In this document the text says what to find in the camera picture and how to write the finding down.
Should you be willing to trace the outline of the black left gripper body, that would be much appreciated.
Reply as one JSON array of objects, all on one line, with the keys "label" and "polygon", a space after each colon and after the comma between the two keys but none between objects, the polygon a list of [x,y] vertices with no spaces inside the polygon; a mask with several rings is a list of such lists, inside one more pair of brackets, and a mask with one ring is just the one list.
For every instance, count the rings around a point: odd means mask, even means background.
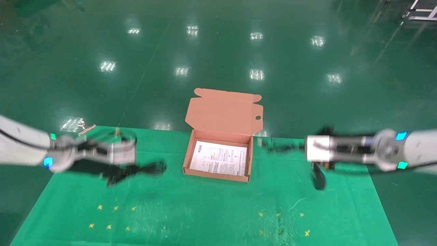
[{"label": "black left gripper body", "polygon": [[129,175],[138,173],[136,165],[107,165],[103,164],[99,171],[99,176],[106,177],[108,180],[122,180]]}]

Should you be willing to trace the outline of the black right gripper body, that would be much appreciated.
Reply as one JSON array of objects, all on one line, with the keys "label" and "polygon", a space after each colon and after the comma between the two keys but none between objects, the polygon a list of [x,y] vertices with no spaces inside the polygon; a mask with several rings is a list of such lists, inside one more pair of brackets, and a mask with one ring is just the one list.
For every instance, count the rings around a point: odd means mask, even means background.
[{"label": "black right gripper body", "polygon": [[305,151],[305,139],[287,139],[287,143],[285,145],[285,151]]}]

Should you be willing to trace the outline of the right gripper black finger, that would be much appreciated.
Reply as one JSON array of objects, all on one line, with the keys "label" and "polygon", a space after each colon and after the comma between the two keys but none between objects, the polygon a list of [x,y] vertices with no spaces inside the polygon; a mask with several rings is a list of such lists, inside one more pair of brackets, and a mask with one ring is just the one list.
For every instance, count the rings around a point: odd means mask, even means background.
[{"label": "right gripper black finger", "polygon": [[287,151],[287,146],[276,145],[273,138],[258,138],[258,146],[264,148],[267,151]]}]

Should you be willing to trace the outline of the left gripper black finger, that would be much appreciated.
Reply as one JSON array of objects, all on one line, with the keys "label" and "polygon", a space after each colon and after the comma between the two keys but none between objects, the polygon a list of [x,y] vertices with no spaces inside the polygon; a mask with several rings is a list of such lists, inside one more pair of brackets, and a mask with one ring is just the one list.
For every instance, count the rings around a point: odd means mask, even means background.
[{"label": "left gripper black finger", "polygon": [[165,161],[153,161],[145,166],[138,167],[138,173],[145,175],[163,175],[167,171]]}]

